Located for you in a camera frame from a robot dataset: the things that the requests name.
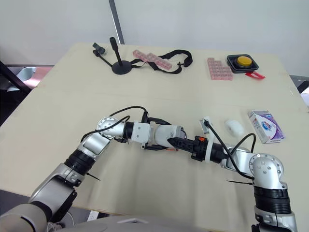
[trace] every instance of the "white cable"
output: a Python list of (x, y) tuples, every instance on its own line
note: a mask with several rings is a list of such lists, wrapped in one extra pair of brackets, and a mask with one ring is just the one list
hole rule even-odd
[(66, 214), (68, 214), (72, 218), (73, 225), (75, 225), (74, 218), (73, 218), (72, 214), (69, 211), (66, 212)]

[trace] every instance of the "black cable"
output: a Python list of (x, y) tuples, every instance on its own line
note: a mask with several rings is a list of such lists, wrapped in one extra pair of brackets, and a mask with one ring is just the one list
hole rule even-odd
[(87, 136), (90, 135), (90, 134), (93, 134), (93, 133), (96, 133), (96, 132), (101, 132), (101, 131), (106, 131), (106, 130), (108, 130), (108, 129), (114, 127), (114, 126), (117, 126), (117, 125), (118, 125), (119, 123), (121, 123), (123, 120), (126, 120), (126, 122), (127, 122), (129, 119), (130, 119), (130, 115), (123, 117), (123, 118), (120, 119), (118, 122), (112, 124), (111, 126), (109, 126), (109, 127), (107, 127), (107, 128), (103, 128), (103, 129), (100, 129), (100, 130), (93, 130), (93, 131), (91, 131), (91, 132), (88, 132), (87, 134), (84, 134), (84, 135), (83, 135), (83, 137), (82, 137), (82, 139), (81, 139), (81, 142), (85, 139), (85, 137), (87, 137)]
[(139, 105), (134, 105), (134, 106), (130, 106), (130, 107), (127, 107), (127, 108), (118, 110), (118, 111), (116, 111), (115, 113), (112, 113), (111, 115), (109, 115), (109, 117), (114, 116), (114, 115), (117, 114), (117, 113), (123, 112), (123, 111), (125, 111), (125, 110), (129, 110), (129, 109), (133, 109), (133, 108), (140, 108), (140, 109), (142, 109), (143, 111), (147, 112), (147, 110), (146, 110), (144, 107), (139, 106)]
[(247, 139), (249, 138), (250, 136), (253, 136), (253, 142), (252, 142), (252, 146), (251, 146), (251, 153), (253, 153), (253, 150), (254, 150), (254, 145), (255, 145), (255, 141), (256, 141), (256, 135), (254, 133), (250, 133), (250, 134), (247, 134), (245, 137), (242, 138), (242, 140), (240, 140), (238, 142), (238, 144), (233, 148), (233, 150), (231, 151), (231, 154), (233, 154), (236, 149)]
[(248, 178), (248, 179), (251, 179), (251, 180), (254, 180), (254, 177), (248, 176), (248, 175), (242, 173), (242, 172), (239, 170), (239, 168), (238, 168), (237, 165), (235, 164), (234, 159), (232, 158), (231, 153), (228, 151), (228, 149), (227, 149), (225, 143), (222, 141), (222, 139), (221, 139), (220, 136), (217, 134), (217, 132), (212, 128), (212, 126), (211, 126), (211, 124), (209, 123), (209, 121), (206, 121), (206, 120), (205, 120), (204, 123), (205, 123), (205, 126), (208, 127), (208, 128), (213, 132), (213, 134), (217, 137), (217, 139), (219, 140), (219, 142), (221, 143), (221, 145), (223, 146), (223, 148), (224, 148), (225, 151), (227, 152), (227, 155), (228, 155), (228, 157), (230, 158), (230, 160), (231, 160), (231, 162), (232, 162), (234, 168), (236, 169), (236, 171), (237, 171), (241, 176), (243, 176), (243, 177), (245, 177), (245, 178)]

